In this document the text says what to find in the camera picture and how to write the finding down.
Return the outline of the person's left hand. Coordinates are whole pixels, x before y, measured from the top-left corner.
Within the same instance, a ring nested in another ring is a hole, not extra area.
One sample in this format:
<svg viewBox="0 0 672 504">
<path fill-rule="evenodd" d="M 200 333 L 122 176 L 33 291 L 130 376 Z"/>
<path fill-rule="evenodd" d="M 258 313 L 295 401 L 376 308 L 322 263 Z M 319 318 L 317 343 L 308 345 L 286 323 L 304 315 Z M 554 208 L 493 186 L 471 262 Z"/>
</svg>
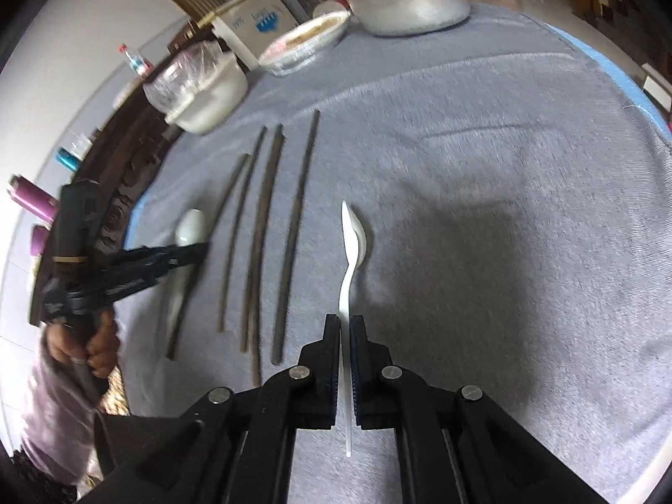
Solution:
<svg viewBox="0 0 672 504">
<path fill-rule="evenodd" d="M 45 329 L 45 342 L 50 356 L 59 364 L 71 366 L 83 361 L 98 379 L 107 379 L 117 366 L 120 339 L 117 337 L 115 312 L 112 308 L 99 312 L 99 326 L 85 345 L 78 342 L 63 323 Z"/>
</svg>

